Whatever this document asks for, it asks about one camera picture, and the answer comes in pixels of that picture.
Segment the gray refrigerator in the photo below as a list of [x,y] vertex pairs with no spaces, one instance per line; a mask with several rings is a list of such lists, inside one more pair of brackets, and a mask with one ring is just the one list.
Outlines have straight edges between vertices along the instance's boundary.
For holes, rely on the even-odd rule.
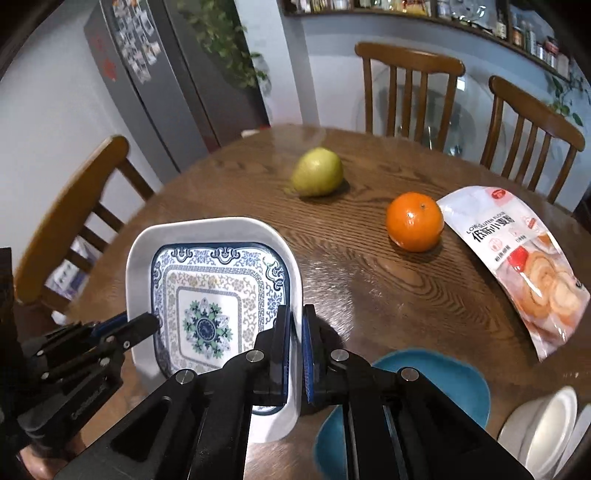
[[[105,85],[163,183],[243,130],[268,124],[260,90],[237,85],[201,47],[177,4],[99,0],[85,25]],[[238,21],[233,3],[227,5]]]

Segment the square plate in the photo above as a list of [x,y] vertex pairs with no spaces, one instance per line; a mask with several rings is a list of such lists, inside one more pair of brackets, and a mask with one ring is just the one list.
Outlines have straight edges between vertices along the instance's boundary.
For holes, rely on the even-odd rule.
[[216,370],[251,350],[290,298],[283,260],[256,243],[165,245],[152,261],[151,284],[152,312],[161,322],[154,349],[166,377],[183,368]]
[[162,322],[158,334],[132,348],[149,393],[185,365],[199,373],[220,368],[272,327],[278,305],[289,305],[287,402],[253,408],[249,442],[289,433],[300,411],[303,293],[296,259],[281,235],[244,217],[151,226],[131,247],[125,289],[130,319],[154,312]]

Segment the mandarin orange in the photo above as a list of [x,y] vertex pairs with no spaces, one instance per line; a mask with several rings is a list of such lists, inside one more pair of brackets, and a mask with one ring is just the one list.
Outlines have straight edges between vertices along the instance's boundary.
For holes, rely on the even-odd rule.
[[443,215],[437,202],[416,192],[403,193],[386,212],[388,235],[399,247],[424,252],[437,245],[443,230]]

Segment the white plate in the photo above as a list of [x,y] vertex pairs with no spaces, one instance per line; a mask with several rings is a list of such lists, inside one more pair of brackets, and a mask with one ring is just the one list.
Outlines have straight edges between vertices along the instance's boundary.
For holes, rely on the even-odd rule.
[[256,407],[249,440],[285,436],[300,411],[301,277],[289,247],[267,224],[220,218],[156,225],[135,240],[126,269],[129,318],[154,312],[162,328],[132,349],[148,391],[181,368],[220,368],[271,328],[277,306],[294,315],[287,404]]
[[536,480],[543,479],[558,463],[576,416],[577,396],[566,386],[517,407],[503,425],[498,442]]
[[558,475],[558,472],[562,470],[562,468],[566,465],[569,461],[570,457],[574,453],[574,451],[583,440],[585,433],[589,429],[591,425],[591,404],[585,405],[585,408],[580,413],[579,418],[574,424],[573,433],[569,438],[569,442],[566,444],[566,448],[564,449],[564,453],[558,462],[558,467],[556,467],[556,471],[554,472],[554,476]]

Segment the pear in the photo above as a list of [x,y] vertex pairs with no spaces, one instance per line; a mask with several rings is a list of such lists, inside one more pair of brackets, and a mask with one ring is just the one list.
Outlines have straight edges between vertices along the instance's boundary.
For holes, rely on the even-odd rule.
[[339,156],[326,148],[313,148],[295,167],[291,186],[301,197],[328,195],[343,181],[343,164]]

